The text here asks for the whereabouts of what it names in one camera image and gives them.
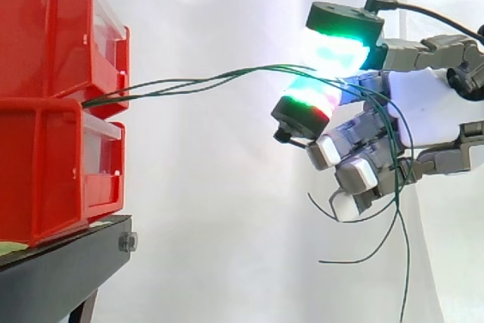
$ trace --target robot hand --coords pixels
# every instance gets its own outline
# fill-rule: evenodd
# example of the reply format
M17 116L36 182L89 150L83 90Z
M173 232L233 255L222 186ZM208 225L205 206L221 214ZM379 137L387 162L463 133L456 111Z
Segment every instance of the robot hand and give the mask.
M317 170L335 168L340 189L330 205L339 221L355 219L374 200L393 193L395 173L402 187L423 175L466 172L484 162L484 121L479 121L484 104L462 98L442 71L373 72L346 81L384 94L398 106L408 130L394 107L381 101L398 136L397 168L382 116L367 104L352 120L308 144ZM339 107L356 101L343 94ZM426 148L414 160L405 156L412 140L415 148Z
M395 9L434 17L463 34L420 42L385 39L378 11ZM310 140L305 148L315 168L335 168L340 189L330 204L337 219L354 219L393 193L396 177L411 184L423 175L467 172L484 162L484 53L477 43L484 45L484 26L474 33L397 0L367 0L363 8L315 2L305 34L303 57L319 81L344 78L378 92L382 106L377 112L366 104L363 113L327 131L338 107L365 95L335 95L326 82L297 79L272 111L279 142L300 146L294 138ZM376 71L350 77L359 70ZM389 129L396 135L391 140ZM409 157L413 148L423 151Z

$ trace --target red storage bin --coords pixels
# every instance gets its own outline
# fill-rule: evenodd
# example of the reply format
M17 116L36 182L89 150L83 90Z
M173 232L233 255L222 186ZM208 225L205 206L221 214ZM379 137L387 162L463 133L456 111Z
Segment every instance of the red storage bin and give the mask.
M104 0L0 0L0 80L0 97L82 102L124 89L129 31ZM105 119L127 107L89 112Z
M35 246L123 207L124 128L69 99L0 98L0 241Z

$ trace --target black cylindrical cap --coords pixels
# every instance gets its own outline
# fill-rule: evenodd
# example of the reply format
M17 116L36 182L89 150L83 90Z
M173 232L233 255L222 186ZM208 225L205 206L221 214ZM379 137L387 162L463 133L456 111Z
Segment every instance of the black cylindrical cap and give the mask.
M383 23L383 18L365 9L314 2L306 26L321 34L357 39L363 45L374 47Z
M289 96L283 96L271 115L279 122L275 138L288 142L290 137L315 140L330 122L317 107L304 104Z

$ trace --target white fabric background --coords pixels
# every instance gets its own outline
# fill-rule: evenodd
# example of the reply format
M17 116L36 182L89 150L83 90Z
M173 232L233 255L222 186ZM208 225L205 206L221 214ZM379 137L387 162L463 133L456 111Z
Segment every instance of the white fabric background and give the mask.
M138 83L298 62L299 31L314 0L108 1L131 28ZM411 1L479 25L475 0ZM438 30L416 19L388 14L386 36ZM398 225L370 262L317 264L373 250L391 213L338 225L307 201L312 191L325 203L336 182L331 171L316 173L304 153L271 138L276 122L269 114L288 82L261 73L203 95L133 102L117 117L128 128L124 212L133 214L140 244L101 288L94 322L398 321L405 271ZM338 110L334 122L357 109ZM484 275L470 263L484 233L473 184L479 174L458 178L472 190L458 193L446 179L422 182L420 207L446 321L482 321ZM405 321L442 322L414 188L402 208L412 249Z

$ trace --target cylindrical object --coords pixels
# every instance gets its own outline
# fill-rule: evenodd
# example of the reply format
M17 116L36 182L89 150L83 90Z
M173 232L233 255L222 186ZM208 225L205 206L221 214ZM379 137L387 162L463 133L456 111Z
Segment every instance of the cylindrical object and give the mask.
M310 77L298 77L271 113L279 121L276 139L281 142L288 142L290 137L317 139L340 100L341 90L332 85Z

